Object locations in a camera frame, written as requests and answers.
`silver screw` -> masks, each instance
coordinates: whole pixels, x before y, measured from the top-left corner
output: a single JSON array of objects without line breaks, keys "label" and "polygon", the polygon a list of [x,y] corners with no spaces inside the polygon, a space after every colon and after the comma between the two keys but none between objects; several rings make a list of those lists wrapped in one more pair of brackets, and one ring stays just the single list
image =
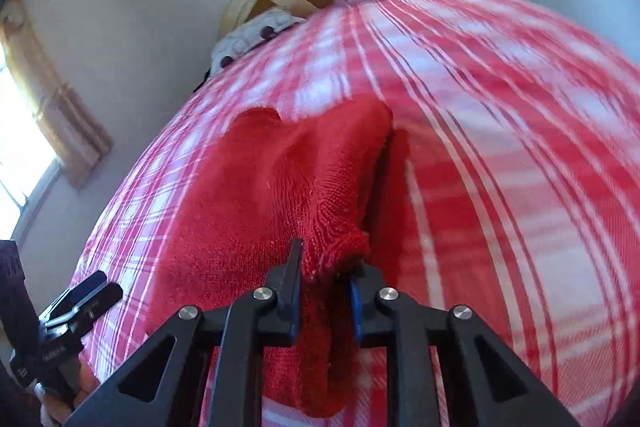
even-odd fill
[{"label": "silver screw", "polygon": [[460,305],[453,308],[454,317],[462,321],[466,321],[467,319],[470,319],[471,315],[473,314],[474,312],[471,311],[471,308],[469,306]]},{"label": "silver screw", "polygon": [[385,286],[384,288],[380,288],[380,290],[378,291],[378,295],[385,301],[395,301],[400,294],[395,288]]},{"label": "silver screw", "polygon": [[178,317],[180,317],[184,321],[190,321],[198,316],[198,309],[196,306],[185,306],[180,308],[178,312]]},{"label": "silver screw", "polygon": [[273,296],[273,290],[267,286],[260,286],[254,290],[254,299],[258,301],[268,301]]}]

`gold curtain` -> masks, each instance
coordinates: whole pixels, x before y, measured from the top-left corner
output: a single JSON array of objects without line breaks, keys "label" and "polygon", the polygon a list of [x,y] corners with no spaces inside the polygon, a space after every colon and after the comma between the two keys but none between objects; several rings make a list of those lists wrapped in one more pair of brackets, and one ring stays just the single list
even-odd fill
[{"label": "gold curtain", "polygon": [[58,75],[31,25],[22,0],[0,12],[0,43],[7,67],[33,120],[58,156],[74,187],[81,187],[113,141]]}]

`window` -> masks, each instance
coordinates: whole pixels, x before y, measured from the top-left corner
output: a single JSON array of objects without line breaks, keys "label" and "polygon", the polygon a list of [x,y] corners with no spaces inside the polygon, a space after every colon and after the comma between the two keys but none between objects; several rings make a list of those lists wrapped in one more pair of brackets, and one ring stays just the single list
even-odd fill
[{"label": "window", "polygon": [[10,239],[33,206],[31,197],[55,157],[0,52],[0,239]]}]

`red and white plaid fabric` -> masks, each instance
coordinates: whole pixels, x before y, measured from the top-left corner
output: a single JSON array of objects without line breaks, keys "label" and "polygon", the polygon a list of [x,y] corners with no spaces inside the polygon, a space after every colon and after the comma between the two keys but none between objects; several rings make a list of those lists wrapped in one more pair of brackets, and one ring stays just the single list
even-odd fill
[{"label": "red and white plaid fabric", "polygon": [[[327,9],[197,92],[124,180],[73,277],[103,270],[124,290],[86,338],[98,378],[144,341],[172,221],[234,115],[271,105],[298,118],[357,92],[410,133],[400,289],[471,305],[583,426],[604,425],[638,368],[640,70],[520,0]],[[263,425],[383,426],[384,363],[361,353],[358,399],[336,417],[265,400]]]}]

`red cloth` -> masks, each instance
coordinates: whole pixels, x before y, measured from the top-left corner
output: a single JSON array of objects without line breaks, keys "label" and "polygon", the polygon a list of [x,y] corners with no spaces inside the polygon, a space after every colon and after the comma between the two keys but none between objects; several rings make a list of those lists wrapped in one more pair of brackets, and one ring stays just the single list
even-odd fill
[{"label": "red cloth", "polygon": [[[373,97],[297,123],[272,108],[240,114],[206,151],[181,203],[154,276],[146,330],[186,304],[231,304],[260,286],[301,237],[301,333],[293,349],[265,353],[264,395],[311,416],[337,413],[351,396],[355,351],[340,275],[370,253],[361,224],[376,169],[390,169],[378,160],[391,119]],[[377,188],[374,197],[389,196]],[[372,227],[379,221],[367,217]]]}]

